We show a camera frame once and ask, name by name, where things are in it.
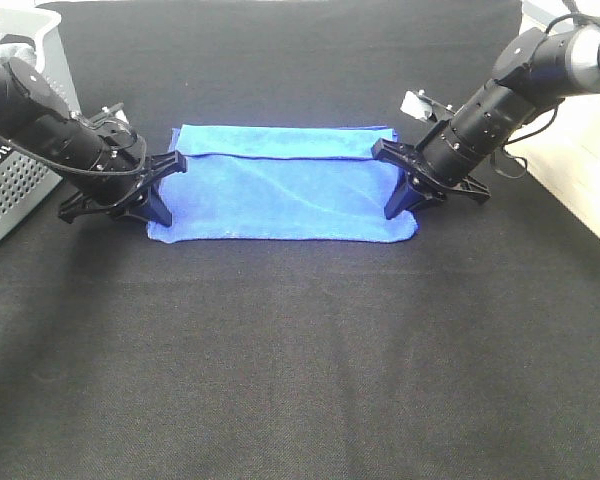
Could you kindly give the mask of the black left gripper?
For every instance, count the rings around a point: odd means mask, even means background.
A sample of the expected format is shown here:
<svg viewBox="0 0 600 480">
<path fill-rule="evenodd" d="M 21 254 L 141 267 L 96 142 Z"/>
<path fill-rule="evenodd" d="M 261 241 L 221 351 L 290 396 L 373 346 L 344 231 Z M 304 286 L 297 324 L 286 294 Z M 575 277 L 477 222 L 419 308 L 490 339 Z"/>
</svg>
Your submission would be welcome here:
<svg viewBox="0 0 600 480">
<path fill-rule="evenodd" d="M 105 214 L 111 219 L 132 219 L 172 225 L 172 214 L 158 192 L 160 181 L 174 173 L 187 171 L 186 158 L 178 151 L 145 156 L 139 173 L 113 176 L 67 175 L 77 189 L 59 207 L 61 220 L 72 223 L 82 215 Z"/>
</svg>

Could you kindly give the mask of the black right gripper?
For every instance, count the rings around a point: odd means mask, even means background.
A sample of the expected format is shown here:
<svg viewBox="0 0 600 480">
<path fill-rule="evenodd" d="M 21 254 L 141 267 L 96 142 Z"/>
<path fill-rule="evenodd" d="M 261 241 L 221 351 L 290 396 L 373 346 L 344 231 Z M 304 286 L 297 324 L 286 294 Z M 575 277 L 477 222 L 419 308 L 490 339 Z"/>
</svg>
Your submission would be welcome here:
<svg viewBox="0 0 600 480">
<path fill-rule="evenodd" d="M 426 161 L 414 145 L 386 139 L 377 140 L 371 147 L 375 160 L 400 169 L 396 187 L 384 206 L 387 220 L 403 211 L 415 212 L 443 203 L 449 195 L 468 197 L 478 204 L 491 198 L 489 188 L 468 173 L 444 177 Z"/>
</svg>

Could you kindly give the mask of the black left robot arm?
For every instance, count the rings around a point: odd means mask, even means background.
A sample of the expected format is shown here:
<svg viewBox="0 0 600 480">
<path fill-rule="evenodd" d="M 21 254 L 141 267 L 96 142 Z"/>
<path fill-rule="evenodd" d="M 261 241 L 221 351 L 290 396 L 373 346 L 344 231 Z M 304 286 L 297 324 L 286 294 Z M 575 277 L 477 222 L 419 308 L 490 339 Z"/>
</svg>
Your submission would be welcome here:
<svg viewBox="0 0 600 480">
<path fill-rule="evenodd" d="M 104 214 L 172 224 L 158 185 L 186 172 L 184 155 L 149 155 L 144 138 L 113 108 L 91 118 L 70 109 L 39 72 L 18 58 L 0 62 L 0 144 L 44 164 L 76 188 L 59 207 L 58 216 L 67 223 Z"/>
</svg>

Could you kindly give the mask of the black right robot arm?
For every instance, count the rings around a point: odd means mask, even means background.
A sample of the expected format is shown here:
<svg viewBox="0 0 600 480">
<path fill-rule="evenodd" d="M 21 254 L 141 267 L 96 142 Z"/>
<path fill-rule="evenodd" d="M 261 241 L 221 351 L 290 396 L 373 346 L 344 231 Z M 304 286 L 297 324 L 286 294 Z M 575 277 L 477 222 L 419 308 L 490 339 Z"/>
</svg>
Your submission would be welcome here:
<svg viewBox="0 0 600 480">
<path fill-rule="evenodd" d="M 485 159 L 514 142 L 514 133 L 570 96 L 600 94 L 600 19 L 585 16 L 564 33 L 531 28 L 498 57 L 489 80 L 458 110 L 410 93 L 408 113 L 433 127 L 415 145 L 378 140 L 374 159 L 400 170 L 384 207 L 393 219 L 444 202 L 451 194 L 478 203 L 489 189 L 471 177 Z"/>
</svg>

